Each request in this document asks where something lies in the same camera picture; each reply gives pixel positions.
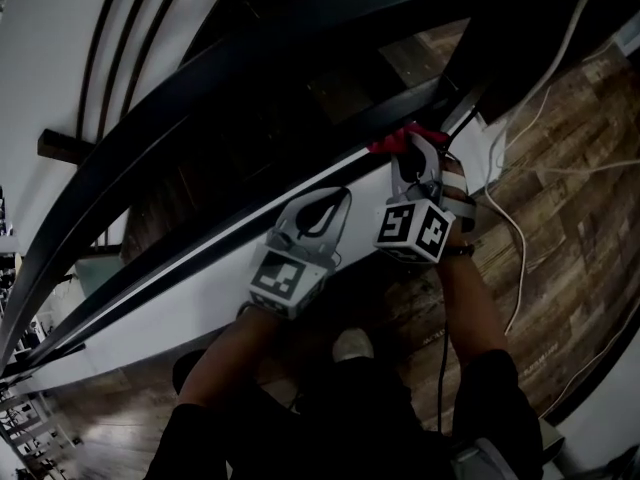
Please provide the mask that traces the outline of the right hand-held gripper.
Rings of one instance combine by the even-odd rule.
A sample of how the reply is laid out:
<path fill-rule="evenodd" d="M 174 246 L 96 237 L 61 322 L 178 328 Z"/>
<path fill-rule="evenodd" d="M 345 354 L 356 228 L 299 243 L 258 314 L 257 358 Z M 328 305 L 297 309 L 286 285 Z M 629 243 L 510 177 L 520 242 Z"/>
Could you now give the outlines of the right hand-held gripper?
<path fill-rule="evenodd" d="M 411 135 L 417 185 L 424 196 L 440 196 L 438 150 L 418 134 Z M 391 156 L 391 200 L 401 196 L 398 156 Z M 373 245 L 404 263 L 437 264 L 443 254 L 455 216 L 428 198 L 387 204 L 377 212 L 379 229 Z"/>

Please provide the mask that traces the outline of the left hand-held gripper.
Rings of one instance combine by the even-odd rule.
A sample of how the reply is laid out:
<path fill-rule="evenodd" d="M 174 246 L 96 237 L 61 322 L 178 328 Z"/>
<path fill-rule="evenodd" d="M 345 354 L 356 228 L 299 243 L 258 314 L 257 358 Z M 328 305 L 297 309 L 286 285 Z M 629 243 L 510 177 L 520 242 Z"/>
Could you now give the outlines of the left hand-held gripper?
<path fill-rule="evenodd" d="M 250 263 L 249 301 L 294 320 L 324 290 L 351 209 L 346 187 L 313 190 L 290 200 Z"/>

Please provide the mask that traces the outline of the red cloth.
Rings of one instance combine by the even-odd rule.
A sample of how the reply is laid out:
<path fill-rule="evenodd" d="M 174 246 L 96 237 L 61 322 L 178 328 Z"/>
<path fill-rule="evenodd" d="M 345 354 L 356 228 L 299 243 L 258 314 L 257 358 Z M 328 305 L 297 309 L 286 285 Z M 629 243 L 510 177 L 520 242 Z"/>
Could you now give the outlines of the red cloth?
<path fill-rule="evenodd" d="M 396 130 L 384 139 L 375 141 L 367 147 L 372 154 L 403 154 L 407 153 L 410 134 L 416 134 L 437 148 L 444 148 L 450 136 L 441 131 L 427 130 L 417 122 L 411 122 Z"/>

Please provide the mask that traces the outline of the person's left forearm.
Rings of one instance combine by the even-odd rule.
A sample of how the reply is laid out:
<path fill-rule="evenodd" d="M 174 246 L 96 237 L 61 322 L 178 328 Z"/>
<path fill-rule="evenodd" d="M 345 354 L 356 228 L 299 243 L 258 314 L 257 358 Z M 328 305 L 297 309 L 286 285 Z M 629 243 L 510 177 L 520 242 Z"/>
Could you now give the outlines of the person's left forearm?
<path fill-rule="evenodd" d="M 190 371 L 178 404 L 219 410 L 252 378 L 283 323 L 266 309 L 247 306 Z"/>

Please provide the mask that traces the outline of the person's right forearm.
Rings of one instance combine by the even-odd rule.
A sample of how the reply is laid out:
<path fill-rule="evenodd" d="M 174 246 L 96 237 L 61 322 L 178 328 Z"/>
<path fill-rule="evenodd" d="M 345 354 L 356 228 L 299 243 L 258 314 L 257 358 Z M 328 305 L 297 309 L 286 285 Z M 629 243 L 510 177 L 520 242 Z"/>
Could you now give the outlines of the person's right forearm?
<path fill-rule="evenodd" d="M 442 260 L 440 279 L 449 336 L 462 368 L 493 350 L 506 350 L 500 313 L 474 261 L 467 255 Z"/>

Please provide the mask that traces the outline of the person's right hand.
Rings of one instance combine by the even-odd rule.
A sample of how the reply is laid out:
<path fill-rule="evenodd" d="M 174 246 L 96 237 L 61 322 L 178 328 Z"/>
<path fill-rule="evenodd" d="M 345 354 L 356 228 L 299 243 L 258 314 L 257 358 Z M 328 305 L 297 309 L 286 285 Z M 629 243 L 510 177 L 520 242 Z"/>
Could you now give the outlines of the person's right hand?
<path fill-rule="evenodd" d="M 447 239 L 448 246 L 466 246 L 466 233 L 474 230 L 477 205 L 469 195 L 464 169 L 453 158 L 441 160 L 442 205 L 455 216 Z"/>

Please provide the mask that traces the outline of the dark wooden staircase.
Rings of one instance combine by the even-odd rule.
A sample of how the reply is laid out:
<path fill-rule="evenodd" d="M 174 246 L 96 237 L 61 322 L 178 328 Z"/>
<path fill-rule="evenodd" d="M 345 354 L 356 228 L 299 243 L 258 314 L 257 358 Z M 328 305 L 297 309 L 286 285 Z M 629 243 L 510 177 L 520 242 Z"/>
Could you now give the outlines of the dark wooden staircase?
<path fill-rule="evenodd" d="M 172 261 L 395 128 L 444 128 L 460 93 L 446 67 L 403 75 L 389 52 L 480 1 L 217 0 L 174 76 L 123 117 L 186 97 L 135 177 L 122 261 Z"/>

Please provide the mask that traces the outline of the person's black clothing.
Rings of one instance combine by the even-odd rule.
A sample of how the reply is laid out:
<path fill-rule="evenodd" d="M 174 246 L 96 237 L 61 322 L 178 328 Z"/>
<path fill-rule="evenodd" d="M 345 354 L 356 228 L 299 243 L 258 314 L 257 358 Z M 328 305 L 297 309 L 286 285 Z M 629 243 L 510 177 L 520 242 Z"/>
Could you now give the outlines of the person's black clothing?
<path fill-rule="evenodd" d="M 450 437 L 425 430 L 408 388 L 369 358 L 328 366 L 291 412 L 256 383 L 218 409 L 177 406 L 144 480 L 454 480 L 453 454 L 488 440 L 518 480 L 541 480 L 538 419 L 510 355 L 462 372 Z"/>

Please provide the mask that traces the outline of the frosted glass partition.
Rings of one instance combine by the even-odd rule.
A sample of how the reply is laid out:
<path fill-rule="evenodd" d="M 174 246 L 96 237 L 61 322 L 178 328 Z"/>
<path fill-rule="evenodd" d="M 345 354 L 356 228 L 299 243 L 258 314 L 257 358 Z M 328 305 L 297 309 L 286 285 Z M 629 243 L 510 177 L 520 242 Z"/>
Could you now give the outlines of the frosted glass partition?
<path fill-rule="evenodd" d="M 625 57 L 629 57 L 640 48 L 640 13 L 633 16 L 617 31 L 614 43 Z"/>

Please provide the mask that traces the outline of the dark wooden stair rails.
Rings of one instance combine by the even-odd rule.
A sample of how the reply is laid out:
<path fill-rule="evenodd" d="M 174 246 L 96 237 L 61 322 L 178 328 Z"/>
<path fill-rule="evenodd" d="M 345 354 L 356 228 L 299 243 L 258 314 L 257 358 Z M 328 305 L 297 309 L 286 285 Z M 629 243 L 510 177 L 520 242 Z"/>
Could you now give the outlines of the dark wooden stair rails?
<path fill-rule="evenodd" d="M 189 0 L 97 0 L 72 137 L 101 141 L 143 97 L 152 59 Z"/>

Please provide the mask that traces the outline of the grey waist bag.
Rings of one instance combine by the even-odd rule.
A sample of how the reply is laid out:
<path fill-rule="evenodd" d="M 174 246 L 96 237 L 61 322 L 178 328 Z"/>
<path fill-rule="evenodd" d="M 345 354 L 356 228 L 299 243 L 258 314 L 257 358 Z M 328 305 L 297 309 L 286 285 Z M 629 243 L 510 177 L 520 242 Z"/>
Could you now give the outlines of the grey waist bag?
<path fill-rule="evenodd" d="M 486 438 L 453 453 L 450 464 L 456 480 L 519 480 L 498 449 Z"/>

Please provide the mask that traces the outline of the white metal rack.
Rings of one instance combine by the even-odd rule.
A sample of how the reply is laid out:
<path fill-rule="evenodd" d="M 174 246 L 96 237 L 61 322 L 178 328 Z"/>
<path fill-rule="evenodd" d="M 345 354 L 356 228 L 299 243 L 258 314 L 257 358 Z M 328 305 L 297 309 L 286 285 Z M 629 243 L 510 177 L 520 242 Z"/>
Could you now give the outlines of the white metal rack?
<path fill-rule="evenodd" d="M 8 480 L 76 480 L 76 444 L 41 392 L 17 393 L 0 383 L 0 462 Z"/>

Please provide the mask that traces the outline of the short dark wooden post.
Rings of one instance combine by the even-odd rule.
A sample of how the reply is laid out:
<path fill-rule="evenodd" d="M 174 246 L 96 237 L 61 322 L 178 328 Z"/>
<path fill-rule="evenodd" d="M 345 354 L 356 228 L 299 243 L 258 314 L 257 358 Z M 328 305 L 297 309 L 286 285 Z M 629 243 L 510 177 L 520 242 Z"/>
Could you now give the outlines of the short dark wooden post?
<path fill-rule="evenodd" d="M 45 129 L 37 141 L 37 154 L 44 158 L 81 165 L 95 145 L 54 130 Z"/>

